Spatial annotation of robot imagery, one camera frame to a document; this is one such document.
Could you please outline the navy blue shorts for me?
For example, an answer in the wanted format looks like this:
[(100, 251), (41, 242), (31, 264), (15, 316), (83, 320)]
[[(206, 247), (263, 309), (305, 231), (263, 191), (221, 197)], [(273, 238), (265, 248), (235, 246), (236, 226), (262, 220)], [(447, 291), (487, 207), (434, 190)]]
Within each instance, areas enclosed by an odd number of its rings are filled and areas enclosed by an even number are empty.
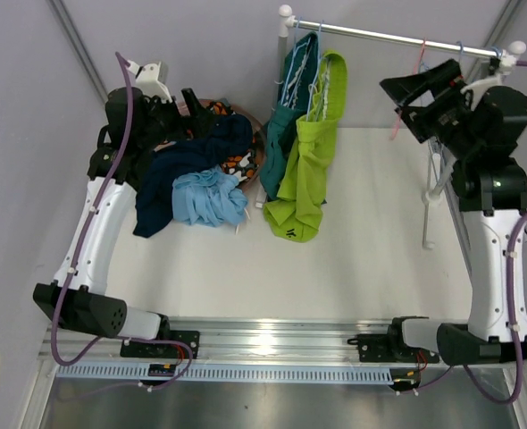
[(135, 236), (149, 238), (173, 219), (172, 184), (180, 176), (223, 164), (245, 154), (253, 138), (250, 121), (241, 114), (218, 115), (208, 134), (178, 140), (153, 153), (153, 160), (136, 196)]

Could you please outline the orange camouflage shorts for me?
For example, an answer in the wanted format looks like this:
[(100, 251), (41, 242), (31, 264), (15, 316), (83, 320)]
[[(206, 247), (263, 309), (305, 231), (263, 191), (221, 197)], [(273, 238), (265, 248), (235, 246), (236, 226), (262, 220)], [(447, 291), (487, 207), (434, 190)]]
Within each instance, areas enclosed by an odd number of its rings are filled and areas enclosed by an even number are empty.
[[(238, 112), (237, 109), (233, 108), (231, 105), (223, 101), (212, 100), (208, 102), (207, 105), (203, 105), (203, 106), (209, 109), (214, 114), (214, 122), (216, 121), (216, 117), (218, 115), (228, 116), (228, 115), (233, 115), (233, 114), (241, 114), (245, 116), (244, 114)], [(223, 164), (215, 166), (215, 167), (220, 167), (222, 171), (227, 174), (236, 176), (240, 183), (250, 180), (254, 176), (258, 168), (258, 154), (256, 150), (257, 138), (254, 135), (252, 123), (251, 123), (251, 126), (252, 126), (252, 131), (253, 131), (253, 138), (252, 138), (252, 143), (248, 151), (241, 156), (231, 156)], [(205, 137), (207, 134), (193, 134), (193, 135), (194, 137), (192, 139), (199, 139), (199, 138)], [(164, 142), (165, 146), (163, 148), (168, 147), (169, 145), (173, 144), (173, 142), (175, 141)]]

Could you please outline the light blue shorts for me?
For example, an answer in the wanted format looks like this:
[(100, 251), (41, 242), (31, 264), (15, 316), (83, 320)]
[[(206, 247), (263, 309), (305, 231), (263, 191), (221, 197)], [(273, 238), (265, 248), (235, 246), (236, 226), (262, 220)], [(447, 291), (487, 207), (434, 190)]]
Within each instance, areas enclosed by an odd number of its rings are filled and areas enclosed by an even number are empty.
[(173, 219), (187, 225), (238, 228), (247, 218), (248, 199), (236, 176), (220, 167), (181, 175), (172, 184)]

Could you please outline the pink wire hanger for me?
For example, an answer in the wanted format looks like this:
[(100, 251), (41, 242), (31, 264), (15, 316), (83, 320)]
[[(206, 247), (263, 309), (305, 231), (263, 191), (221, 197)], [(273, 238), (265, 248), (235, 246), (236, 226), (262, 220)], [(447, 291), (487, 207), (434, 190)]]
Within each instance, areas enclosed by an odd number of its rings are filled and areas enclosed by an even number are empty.
[[(426, 50), (426, 39), (424, 38), (422, 40), (422, 44), (421, 44), (421, 47), (420, 47), (420, 50), (419, 50), (418, 58), (416, 60), (416, 63), (414, 64), (414, 68), (412, 70), (412, 74), (413, 75), (419, 73), (420, 70), (421, 70), (425, 50)], [(400, 124), (401, 124), (401, 113), (398, 113), (397, 114), (397, 119), (394, 122), (394, 126), (393, 126), (393, 129), (392, 129), (392, 132), (391, 132), (391, 134), (389, 136), (390, 140), (394, 140), (396, 138), (397, 133), (398, 133), (399, 128), (400, 128)]]

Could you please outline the blue wire hanger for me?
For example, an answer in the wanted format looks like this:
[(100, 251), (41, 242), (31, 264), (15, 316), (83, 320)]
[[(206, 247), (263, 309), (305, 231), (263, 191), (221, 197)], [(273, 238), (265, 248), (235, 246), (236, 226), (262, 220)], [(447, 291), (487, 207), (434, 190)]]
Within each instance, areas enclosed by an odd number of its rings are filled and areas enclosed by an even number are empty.
[(495, 53), (498, 59), (500, 59), (503, 56), (503, 51), (499, 49), (498, 47), (492, 46), (490, 49)]

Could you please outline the teal green shorts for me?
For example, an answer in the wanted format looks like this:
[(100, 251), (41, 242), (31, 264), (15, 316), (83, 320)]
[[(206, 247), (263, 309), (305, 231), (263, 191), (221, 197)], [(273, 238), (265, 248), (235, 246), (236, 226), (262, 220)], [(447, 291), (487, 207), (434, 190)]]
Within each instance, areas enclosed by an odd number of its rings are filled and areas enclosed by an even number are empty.
[(304, 113), (296, 118), (287, 114), (285, 111), (281, 111), (279, 107), (280, 90), (283, 85), (286, 57), (283, 64), (280, 87), (278, 89), (277, 104), (267, 125), (267, 143), (265, 147), (266, 160), (263, 164), (262, 171), (260, 172), (260, 182), (267, 194), (268, 201), (277, 198), (280, 183), (287, 169), (289, 154), (297, 135), (296, 121), (302, 115), (306, 115), (306, 113)]

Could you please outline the lime green shorts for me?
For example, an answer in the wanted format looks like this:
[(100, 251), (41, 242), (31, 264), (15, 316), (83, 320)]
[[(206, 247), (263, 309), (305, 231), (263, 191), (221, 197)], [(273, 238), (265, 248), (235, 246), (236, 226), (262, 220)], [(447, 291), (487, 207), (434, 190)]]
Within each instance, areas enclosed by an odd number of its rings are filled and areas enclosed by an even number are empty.
[(327, 197), (327, 172), (337, 145), (337, 128), (347, 98), (347, 64), (335, 50), (330, 54), (324, 107), (317, 122), (297, 119), (297, 135), (278, 196), (263, 207), (272, 233), (284, 240), (307, 242), (319, 232)]

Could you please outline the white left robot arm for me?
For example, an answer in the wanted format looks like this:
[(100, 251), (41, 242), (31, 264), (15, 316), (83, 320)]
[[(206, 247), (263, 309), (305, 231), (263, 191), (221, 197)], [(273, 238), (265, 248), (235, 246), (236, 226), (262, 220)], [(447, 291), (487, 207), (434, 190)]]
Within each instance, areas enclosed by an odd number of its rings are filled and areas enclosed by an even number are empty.
[(137, 338), (154, 358), (171, 348), (165, 315), (129, 306), (106, 294), (107, 279), (121, 225), (143, 193), (151, 163), (163, 148), (181, 148), (206, 136), (214, 114), (192, 88), (176, 99), (117, 88), (105, 103), (107, 123), (99, 131), (89, 160), (85, 203), (61, 267), (48, 284), (39, 283), (33, 300), (60, 329), (97, 338)]

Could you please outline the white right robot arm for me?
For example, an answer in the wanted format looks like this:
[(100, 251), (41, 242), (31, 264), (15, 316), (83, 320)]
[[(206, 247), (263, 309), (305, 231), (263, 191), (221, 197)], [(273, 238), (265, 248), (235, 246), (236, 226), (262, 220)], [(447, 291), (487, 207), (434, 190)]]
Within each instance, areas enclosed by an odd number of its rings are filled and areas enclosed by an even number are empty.
[(527, 127), (527, 96), (497, 76), (467, 84), (452, 59), (387, 78), (381, 88), (418, 141), (436, 139), (454, 157), (451, 183), (468, 234), (472, 285), (465, 322), (405, 318), (387, 336), (387, 353), (402, 361), (424, 348), (450, 366), (526, 360), (527, 174), (513, 153)]

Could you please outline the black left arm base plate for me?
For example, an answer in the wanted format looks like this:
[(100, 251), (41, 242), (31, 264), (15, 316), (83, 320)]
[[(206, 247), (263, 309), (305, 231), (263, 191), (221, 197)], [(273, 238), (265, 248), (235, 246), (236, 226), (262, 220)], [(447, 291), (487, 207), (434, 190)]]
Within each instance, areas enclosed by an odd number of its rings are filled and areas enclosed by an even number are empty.
[(151, 344), (137, 341), (129, 341), (121, 345), (120, 356), (122, 358), (158, 358), (158, 359), (188, 359), (188, 352), (182, 344), (188, 345), (192, 350), (193, 358), (197, 357), (201, 334), (199, 331), (172, 331), (170, 341), (178, 342), (178, 345)]

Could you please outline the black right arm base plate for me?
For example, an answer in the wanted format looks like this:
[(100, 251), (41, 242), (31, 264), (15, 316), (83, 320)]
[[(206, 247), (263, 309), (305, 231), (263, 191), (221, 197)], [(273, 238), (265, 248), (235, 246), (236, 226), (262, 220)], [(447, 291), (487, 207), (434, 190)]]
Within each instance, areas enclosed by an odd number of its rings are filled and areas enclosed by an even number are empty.
[(357, 349), (364, 363), (438, 364), (439, 355), (427, 349), (407, 346), (396, 334), (357, 334), (347, 339), (347, 345)]

